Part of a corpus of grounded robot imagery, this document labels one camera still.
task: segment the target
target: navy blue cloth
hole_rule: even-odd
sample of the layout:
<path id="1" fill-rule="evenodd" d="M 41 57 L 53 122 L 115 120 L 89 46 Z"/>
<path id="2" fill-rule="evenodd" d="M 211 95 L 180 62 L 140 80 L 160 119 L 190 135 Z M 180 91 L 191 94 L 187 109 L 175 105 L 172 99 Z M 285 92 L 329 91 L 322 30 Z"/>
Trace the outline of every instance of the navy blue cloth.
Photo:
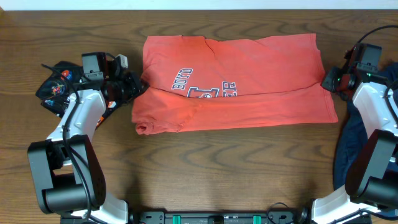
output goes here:
<path id="1" fill-rule="evenodd" d="M 396 80 L 398 78 L 398 63 L 388 66 L 383 72 L 380 72 L 379 75 L 387 77 L 390 82 Z M 398 90 L 394 91 L 394 101 L 398 105 Z M 344 126 L 336 148 L 333 170 L 333 186 L 335 190 L 345 184 L 349 167 L 368 141 L 362 117 L 352 100 L 347 101 L 347 110 L 349 120 Z M 389 163 L 387 168 L 398 171 L 398 166 L 392 162 Z M 388 214 L 384 213 L 383 215 L 394 216 L 394 212 Z"/>

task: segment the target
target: white wall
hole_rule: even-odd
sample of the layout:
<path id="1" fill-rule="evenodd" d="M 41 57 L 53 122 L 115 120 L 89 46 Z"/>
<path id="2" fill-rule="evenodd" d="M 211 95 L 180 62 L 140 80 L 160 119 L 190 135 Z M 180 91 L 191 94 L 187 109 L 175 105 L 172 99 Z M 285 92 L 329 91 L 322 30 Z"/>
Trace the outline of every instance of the white wall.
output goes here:
<path id="1" fill-rule="evenodd" d="M 398 0 L 0 0 L 0 6 L 4 10 L 398 9 Z"/>

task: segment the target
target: wood grain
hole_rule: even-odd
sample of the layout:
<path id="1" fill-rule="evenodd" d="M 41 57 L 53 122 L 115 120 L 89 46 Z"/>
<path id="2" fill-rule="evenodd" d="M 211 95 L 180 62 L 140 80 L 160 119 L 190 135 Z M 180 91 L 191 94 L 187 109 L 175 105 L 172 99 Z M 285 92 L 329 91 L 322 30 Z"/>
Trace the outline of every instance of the wood grain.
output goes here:
<path id="1" fill-rule="evenodd" d="M 27 147 L 59 119 L 39 105 L 49 76 L 40 64 L 81 63 L 81 54 L 123 54 L 142 72 L 148 35 L 204 35 L 216 40 L 316 33 L 325 70 L 367 31 L 398 24 L 397 11 L 73 11 L 7 12 L 0 20 L 0 217 L 3 223 L 59 223 L 40 212 Z M 367 38 L 383 47 L 381 63 L 398 58 L 398 30 Z M 131 106 L 96 131 L 93 147 L 107 188 L 144 207 L 177 210 L 265 210 L 298 207 L 333 190 L 336 143 L 346 105 L 333 97 L 336 124 L 194 131 L 138 136 Z"/>

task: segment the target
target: green connector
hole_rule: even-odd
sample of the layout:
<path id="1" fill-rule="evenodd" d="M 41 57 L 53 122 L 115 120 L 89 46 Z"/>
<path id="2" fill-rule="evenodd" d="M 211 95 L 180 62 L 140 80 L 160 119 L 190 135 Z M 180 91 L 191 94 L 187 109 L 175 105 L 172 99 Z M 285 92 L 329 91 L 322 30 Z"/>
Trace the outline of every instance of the green connector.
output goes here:
<path id="1" fill-rule="evenodd" d="M 173 216 L 173 224 L 181 224 L 181 216 L 174 215 Z"/>
<path id="2" fill-rule="evenodd" d="M 261 216 L 259 215 L 253 216 L 253 224 L 261 224 Z"/>

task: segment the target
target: folded shirt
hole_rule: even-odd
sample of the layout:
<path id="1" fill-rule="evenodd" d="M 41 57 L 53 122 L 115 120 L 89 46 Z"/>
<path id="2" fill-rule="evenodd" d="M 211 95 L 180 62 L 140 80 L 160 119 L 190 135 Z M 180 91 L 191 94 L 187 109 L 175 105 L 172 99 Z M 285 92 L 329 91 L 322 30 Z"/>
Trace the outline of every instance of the folded shirt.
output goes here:
<path id="1" fill-rule="evenodd" d="M 139 134 L 337 122 L 324 74 L 315 34 L 148 37 L 132 121 Z"/>

